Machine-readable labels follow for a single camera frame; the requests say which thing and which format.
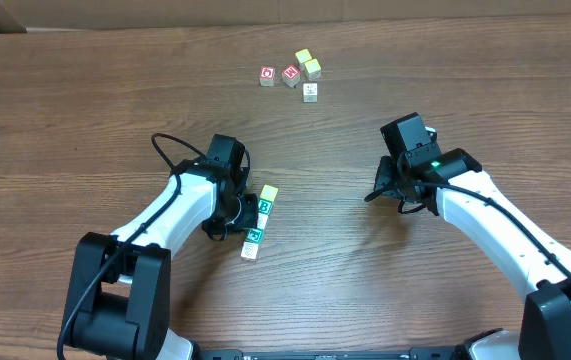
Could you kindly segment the green letter F block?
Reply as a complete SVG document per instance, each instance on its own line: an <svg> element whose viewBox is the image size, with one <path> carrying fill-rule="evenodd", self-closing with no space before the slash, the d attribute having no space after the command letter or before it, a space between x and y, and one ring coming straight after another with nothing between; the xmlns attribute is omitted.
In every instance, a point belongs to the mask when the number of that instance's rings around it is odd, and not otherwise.
<svg viewBox="0 0 571 360"><path fill-rule="evenodd" d="M253 244L260 244L263 240L264 230L259 228L249 229L245 241Z"/></svg>

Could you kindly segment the red Y wooden block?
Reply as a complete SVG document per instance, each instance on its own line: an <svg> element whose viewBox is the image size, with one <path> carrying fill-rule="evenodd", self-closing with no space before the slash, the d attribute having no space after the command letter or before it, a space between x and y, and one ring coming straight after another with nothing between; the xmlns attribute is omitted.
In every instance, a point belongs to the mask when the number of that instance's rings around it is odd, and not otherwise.
<svg viewBox="0 0 571 360"><path fill-rule="evenodd" d="M278 194L278 188L271 185L264 185L260 193L260 199L274 203L277 194Z"/></svg>

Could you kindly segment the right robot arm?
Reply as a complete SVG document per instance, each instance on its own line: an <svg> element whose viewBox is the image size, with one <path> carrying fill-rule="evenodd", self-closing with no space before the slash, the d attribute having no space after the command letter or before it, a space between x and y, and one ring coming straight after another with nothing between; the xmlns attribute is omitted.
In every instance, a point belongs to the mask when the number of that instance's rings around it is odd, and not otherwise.
<svg viewBox="0 0 571 360"><path fill-rule="evenodd" d="M466 151L441 151L417 113L380 129L381 158L367 201L384 195L398 211L428 210L469 237L508 279L524 304L521 328L465 340L453 359L571 359L571 250L512 204Z"/></svg>

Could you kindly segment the plain E pretzel block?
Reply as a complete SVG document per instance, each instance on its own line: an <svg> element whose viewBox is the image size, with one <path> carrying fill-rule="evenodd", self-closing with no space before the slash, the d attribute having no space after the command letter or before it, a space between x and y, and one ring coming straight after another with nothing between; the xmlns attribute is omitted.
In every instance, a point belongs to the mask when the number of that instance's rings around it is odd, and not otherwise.
<svg viewBox="0 0 571 360"><path fill-rule="evenodd" d="M245 261L256 261L259 245L252 242L244 242L241 249L241 259Z"/></svg>

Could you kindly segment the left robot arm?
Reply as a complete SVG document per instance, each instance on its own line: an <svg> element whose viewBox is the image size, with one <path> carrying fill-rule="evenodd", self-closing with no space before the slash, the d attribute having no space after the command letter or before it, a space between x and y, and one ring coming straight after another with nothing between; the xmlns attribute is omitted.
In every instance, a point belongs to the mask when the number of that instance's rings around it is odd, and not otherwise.
<svg viewBox="0 0 571 360"><path fill-rule="evenodd" d="M199 358L169 327L172 260L196 229L224 241L254 228L259 199L246 190L250 155L234 137L216 134L207 151L168 167L167 186L138 216L77 244L58 358L67 347L107 359Z"/></svg>

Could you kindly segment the green letter B block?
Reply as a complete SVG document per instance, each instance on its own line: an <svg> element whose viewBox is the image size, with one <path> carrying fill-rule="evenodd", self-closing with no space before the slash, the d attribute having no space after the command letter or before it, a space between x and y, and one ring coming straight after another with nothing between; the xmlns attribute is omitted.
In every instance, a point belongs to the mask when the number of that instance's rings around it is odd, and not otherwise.
<svg viewBox="0 0 571 360"><path fill-rule="evenodd" d="M260 198L258 202L258 212L268 216L273 208L273 202L264 198Z"/></svg>

